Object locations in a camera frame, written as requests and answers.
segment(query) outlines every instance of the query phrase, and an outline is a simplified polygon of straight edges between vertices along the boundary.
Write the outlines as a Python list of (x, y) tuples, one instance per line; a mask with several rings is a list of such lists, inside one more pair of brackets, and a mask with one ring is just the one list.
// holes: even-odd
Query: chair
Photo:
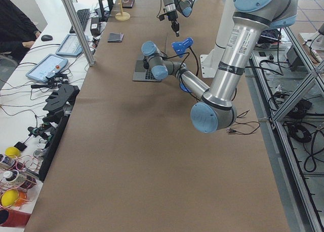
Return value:
[(10, 62), (12, 62), (14, 64), (15, 67), (18, 66), (18, 62), (15, 61), (9, 54), (11, 52), (10, 51), (7, 51), (7, 52), (1, 52), (0, 53), (0, 59), (5, 59), (5, 60), (8, 60)]

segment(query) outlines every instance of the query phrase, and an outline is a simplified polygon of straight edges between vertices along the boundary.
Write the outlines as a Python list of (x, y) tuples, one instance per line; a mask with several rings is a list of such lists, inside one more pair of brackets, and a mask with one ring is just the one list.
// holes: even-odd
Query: black sleeve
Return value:
[(0, 42), (0, 53), (13, 51), (17, 48), (23, 48), (22, 42), (20, 41)]
[(13, 4), (10, 0), (6, 0), (8, 5), (11, 5), (13, 11), (17, 14), (21, 22), (25, 25), (25, 28), (30, 33), (34, 33), (35, 31), (38, 31), (36, 26), (33, 24), (33, 22), (24, 14), (15, 4)]

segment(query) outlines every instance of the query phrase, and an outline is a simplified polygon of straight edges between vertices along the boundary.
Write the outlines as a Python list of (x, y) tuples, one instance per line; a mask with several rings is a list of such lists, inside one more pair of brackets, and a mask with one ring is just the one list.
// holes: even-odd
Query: white table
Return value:
[[(81, 4), (74, 4), (74, 7), (77, 10), (83, 8), (89, 8), (87, 6)], [(90, 22), (88, 21), (87, 28), (85, 30), (85, 35), (91, 36), (90, 33)], [(53, 37), (52, 41), (42, 42), (41, 36), (36, 40), (34, 47), (44, 46), (47, 44), (60, 44), (69, 33), (71, 28), (71, 23), (68, 19), (68, 16), (62, 8), (56, 15), (53, 15), (53, 19), (48, 22), (47, 27), (42, 32), (41, 36), (44, 34), (49, 34)], [(21, 63), (25, 62), (33, 62), (39, 63), (42, 59), (44, 59), (48, 54), (55, 54), (58, 46), (44, 46), (39, 47), (36, 49), (31, 49)], [(70, 66), (74, 61), (75, 58), (68, 58), (69, 62), (67, 66)], [(13, 106), (32, 106), (33, 107), (8, 107), (3, 106), (5, 111), (9, 114), (15, 114), (20, 111), (31, 109), (35, 112), (37, 116), (43, 116), (47, 114), (47, 111), (42, 110), (45, 106), (46, 102), (45, 99), (48, 95), (57, 89), (46, 89), (43, 88), (41, 92), (38, 89), (33, 90), (32, 99), (30, 100), (30, 80), (25, 76), (26, 73), (34, 67), (33, 64), (22, 64), (19, 65), (11, 77), (8, 79), (7, 83), (4, 85), (2, 90), (0, 90), (0, 104), (1, 105), (13, 105)], [(88, 63), (85, 56), (82, 54), (80, 57), (73, 63), (70, 68), (70, 71), (66, 71), (69, 76), (69, 82), (72, 85), (77, 85), (79, 89), (83, 84), (83, 79), (86, 77), (87, 70), (88, 70)], [(22, 86), (20, 88), (13, 89), (11, 86)], [(0, 109), (0, 123), (2, 126), (1, 131), (1, 138), (0, 138), (0, 153), (5, 153), (6, 148), (9, 146), (15, 145), (18, 141), (24, 142), (28, 138), (28, 127), (36, 127), (36, 119), (34, 117), (34, 113), (29, 110), (17, 114), (15, 116), (8, 116), (4, 113), (2, 109)], [(38, 126), (43, 123), (42, 119), (37, 119)], [(24, 152), (22, 152), (22, 156), (32, 156), (33, 152), (38, 149), (39, 147), (43, 147), (39, 144), (39, 137), (34, 138), (31, 137), (27, 140), (26, 145), (27, 148)], [(32, 200), (32, 202), (25, 204), (22, 206), (21, 211), (32, 213), (35, 202), (37, 200), (38, 194), (42, 188), (42, 183), (38, 181), (37, 185), (30, 189), (27, 193), (28, 199)], [(0, 227), (1, 232), (21, 232), (24, 229), (21, 228), (7, 228), (7, 227)]]

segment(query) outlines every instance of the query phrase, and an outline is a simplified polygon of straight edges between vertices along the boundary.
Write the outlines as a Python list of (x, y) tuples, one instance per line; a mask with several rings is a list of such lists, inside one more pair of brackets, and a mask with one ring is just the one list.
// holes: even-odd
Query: black mouse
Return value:
[(53, 39), (53, 37), (51, 35), (44, 34), (40, 39), (42, 41), (51, 41)]

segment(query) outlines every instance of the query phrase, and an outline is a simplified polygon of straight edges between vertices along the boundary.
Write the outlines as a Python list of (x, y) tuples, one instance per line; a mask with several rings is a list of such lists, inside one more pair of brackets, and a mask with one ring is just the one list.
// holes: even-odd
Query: black jacket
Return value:
[(36, 40), (36, 31), (36, 26), (10, 0), (0, 0), (0, 52), (23, 48), (22, 42)]

